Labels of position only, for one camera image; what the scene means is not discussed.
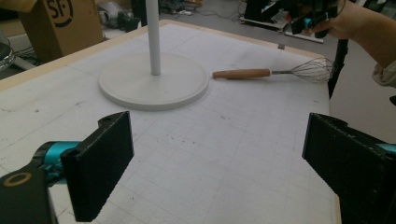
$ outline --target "sleeve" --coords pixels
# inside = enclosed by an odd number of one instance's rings
[[[373,72],[373,79],[381,86],[396,88],[396,61],[385,69],[380,65],[376,65]]]

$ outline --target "wooden whisk handle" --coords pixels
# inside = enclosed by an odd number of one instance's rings
[[[245,79],[254,77],[269,77],[271,76],[270,69],[238,69],[229,71],[213,72],[213,78],[228,78],[228,79]]]

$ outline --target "logo on cardboard box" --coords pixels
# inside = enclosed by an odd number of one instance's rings
[[[70,0],[47,0],[55,27],[67,26],[73,20],[73,6]]]

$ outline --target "floor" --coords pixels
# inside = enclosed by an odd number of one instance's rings
[[[324,43],[315,43],[265,29],[238,20],[246,8],[244,0],[204,0],[190,16],[162,13],[160,19],[183,21],[224,32],[244,35],[288,47],[304,49],[335,57],[338,40],[324,37]],[[373,82],[371,73],[375,61],[356,43],[349,41],[345,66],[340,74],[331,99],[331,115],[343,119],[350,127],[368,133],[386,142],[396,139],[396,107],[389,97],[393,88],[383,88]]]

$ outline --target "table surface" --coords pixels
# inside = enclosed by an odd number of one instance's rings
[[[161,51],[211,76],[291,68],[318,55],[161,21]],[[48,141],[81,141],[128,110],[99,90],[101,69],[149,50],[146,28],[0,81],[0,175]],[[93,223],[340,223],[338,201],[302,158],[310,112],[329,113],[326,84],[291,75],[211,79],[205,96],[163,112],[130,110],[135,156]],[[75,223],[67,188],[50,188],[61,224]]]

